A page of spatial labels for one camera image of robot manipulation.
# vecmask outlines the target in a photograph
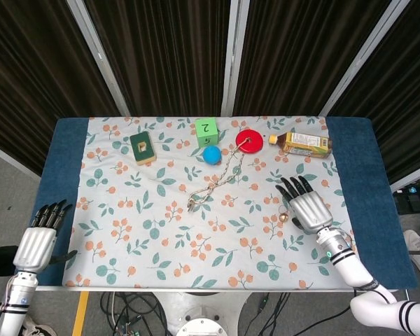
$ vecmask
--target dark curtain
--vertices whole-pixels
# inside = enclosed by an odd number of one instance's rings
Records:
[[[420,168],[420,1],[412,0],[329,116],[370,118],[395,182]]]
[[[234,115],[318,115],[388,4],[251,0]]]
[[[134,116],[219,116],[229,0],[86,0]]]
[[[57,119],[81,116],[119,113],[65,0],[0,0],[0,149],[40,174]]]

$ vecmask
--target small bell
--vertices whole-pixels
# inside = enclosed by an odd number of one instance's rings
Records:
[[[289,219],[289,216],[288,216],[287,213],[285,213],[285,212],[280,213],[279,221],[281,221],[282,223],[285,223],[285,222],[288,221],[288,219]]]

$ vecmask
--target robotic arm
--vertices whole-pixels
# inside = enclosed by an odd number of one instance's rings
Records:
[[[71,204],[65,201],[42,207],[28,227],[15,254],[13,264],[17,274],[9,279],[0,304],[0,336],[18,336],[31,304],[38,281],[36,275],[48,264],[65,262],[77,251],[63,257],[52,257],[57,232]]]
[[[316,234],[316,242],[327,253],[330,262],[344,281],[357,291],[366,293],[351,300],[355,318],[365,326],[402,330],[420,336],[420,304],[399,301],[367,271],[356,257],[339,230],[331,227],[333,217],[319,194],[308,181],[291,177],[293,185],[281,178],[286,189],[277,190],[292,206],[296,218],[293,223],[306,232]]]

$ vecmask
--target gray floor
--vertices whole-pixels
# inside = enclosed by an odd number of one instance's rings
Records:
[[[14,167],[0,159],[0,245],[18,244],[32,212],[38,183],[25,176]],[[408,228],[420,232],[420,214],[400,217],[404,230]],[[420,302],[420,273],[416,271],[419,287],[410,291],[411,299]],[[0,299],[4,293],[7,279],[0,278]],[[106,317],[99,310],[101,293],[91,293],[86,311],[83,335],[111,335]],[[30,312],[38,323],[48,324],[57,331],[59,336],[69,336],[72,333],[76,307],[77,293],[38,292],[34,298]],[[247,324],[255,315],[258,303],[263,295],[252,294],[243,308],[239,320],[239,335],[243,335]],[[396,294],[403,299],[403,293]],[[264,312],[255,320],[249,335],[257,335],[277,301],[278,295],[271,295]],[[349,293],[294,293],[282,311],[275,335],[293,335],[309,324],[327,316],[340,312],[347,307],[351,294]],[[148,317],[152,325],[156,324],[154,316]],[[154,336],[162,335],[162,328],[156,325],[152,328]],[[141,329],[141,336],[147,335]],[[360,325],[350,312],[323,323],[315,329],[306,332],[306,336],[315,335],[406,335],[403,332],[381,328],[367,328]]]

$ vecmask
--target shoe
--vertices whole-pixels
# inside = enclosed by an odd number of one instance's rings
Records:
[[[22,336],[57,336],[56,332],[48,325],[35,324],[33,319],[28,315],[23,321]]]
[[[406,230],[403,232],[407,249],[410,251],[420,251],[420,236],[413,230]],[[419,268],[420,271],[420,255],[411,255],[412,262]]]

